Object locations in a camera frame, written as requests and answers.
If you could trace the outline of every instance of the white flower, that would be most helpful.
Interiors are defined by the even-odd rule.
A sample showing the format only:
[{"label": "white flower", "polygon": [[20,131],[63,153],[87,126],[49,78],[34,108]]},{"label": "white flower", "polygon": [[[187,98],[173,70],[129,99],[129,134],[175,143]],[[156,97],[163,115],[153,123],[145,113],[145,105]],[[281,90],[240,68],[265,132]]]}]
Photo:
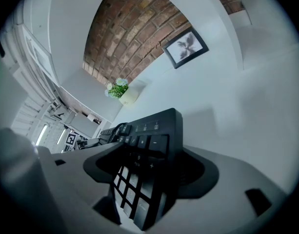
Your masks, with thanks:
[{"label": "white flower", "polygon": [[128,84],[128,80],[127,79],[122,79],[122,78],[117,78],[116,84],[119,85],[119,86],[124,86],[124,85]]},{"label": "white flower", "polygon": [[117,97],[115,97],[115,96],[113,95],[113,93],[109,93],[109,97],[110,97],[110,98],[117,98]]},{"label": "white flower", "polygon": [[108,89],[108,91],[110,91],[112,89],[112,84],[111,83],[107,84],[107,89]]}]

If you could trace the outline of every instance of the green leaves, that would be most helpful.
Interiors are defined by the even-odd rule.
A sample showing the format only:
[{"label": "green leaves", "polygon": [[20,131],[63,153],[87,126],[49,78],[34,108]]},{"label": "green leaves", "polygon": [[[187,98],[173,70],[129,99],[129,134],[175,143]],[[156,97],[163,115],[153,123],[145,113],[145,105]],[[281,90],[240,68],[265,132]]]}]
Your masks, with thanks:
[{"label": "green leaves", "polygon": [[111,94],[113,97],[120,98],[125,93],[125,91],[128,90],[128,88],[128,84],[124,86],[114,84],[112,86],[112,89],[109,90],[109,94]]}]

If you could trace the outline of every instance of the framed picture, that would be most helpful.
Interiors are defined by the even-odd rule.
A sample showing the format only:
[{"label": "framed picture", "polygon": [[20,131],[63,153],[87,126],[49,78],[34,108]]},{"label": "framed picture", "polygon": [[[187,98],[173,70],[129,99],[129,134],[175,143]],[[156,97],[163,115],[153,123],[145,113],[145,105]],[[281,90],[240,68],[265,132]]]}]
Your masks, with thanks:
[{"label": "framed picture", "polygon": [[172,61],[174,68],[181,67],[209,50],[193,27],[184,30],[165,44],[162,49]]}]

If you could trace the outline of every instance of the keyboard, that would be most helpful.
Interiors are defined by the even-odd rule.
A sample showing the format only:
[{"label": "keyboard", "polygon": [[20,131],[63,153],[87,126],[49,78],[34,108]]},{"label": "keyboard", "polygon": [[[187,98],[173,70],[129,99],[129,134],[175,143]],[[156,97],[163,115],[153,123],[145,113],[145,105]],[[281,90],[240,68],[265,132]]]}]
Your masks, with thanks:
[{"label": "keyboard", "polygon": [[125,155],[114,176],[114,197],[142,231],[157,222],[176,200],[182,131],[181,114],[172,108],[121,125],[113,140],[124,143]]},{"label": "keyboard", "polygon": [[111,140],[111,137],[113,136],[114,130],[115,130],[115,127],[101,131],[100,136],[99,136],[100,144],[105,145],[105,144],[110,143],[110,140]]}]

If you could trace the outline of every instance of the black picture frame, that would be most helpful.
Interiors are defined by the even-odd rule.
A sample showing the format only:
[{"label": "black picture frame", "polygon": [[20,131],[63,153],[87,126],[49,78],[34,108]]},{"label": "black picture frame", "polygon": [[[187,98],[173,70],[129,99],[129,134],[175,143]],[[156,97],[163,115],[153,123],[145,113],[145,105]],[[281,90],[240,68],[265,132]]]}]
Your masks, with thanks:
[{"label": "black picture frame", "polygon": [[[173,44],[174,42],[176,42],[178,39],[180,39],[181,37],[183,37],[184,35],[186,35],[187,33],[193,33],[193,35],[196,37],[196,39],[199,41],[199,43],[202,46],[202,49],[196,51],[195,53],[189,55],[188,57],[184,58],[183,60],[181,60],[180,62],[176,63],[174,61],[174,59],[172,58],[171,54],[168,51],[168,47]],[[206,53],[207,51],[209,51],[208,46],[206,45],[206,43],[203,41],[203,39],[201,38],[201,36],[198,34],[198,32],[193,28],[193,27],[189,27],[187,29],[185,29],[183,32],[181,32],[179,35],[177,35],[176,37],[174,37],[172,40],[170,40],[167,44],[165,44],[163,46],[163,51],[167,54],[167,56],[169,57],[169,59],[171,60],[173,67],[175,69],[181,67],[182,65],[184,65],[185,63],[191,61],[192,59]]]}]

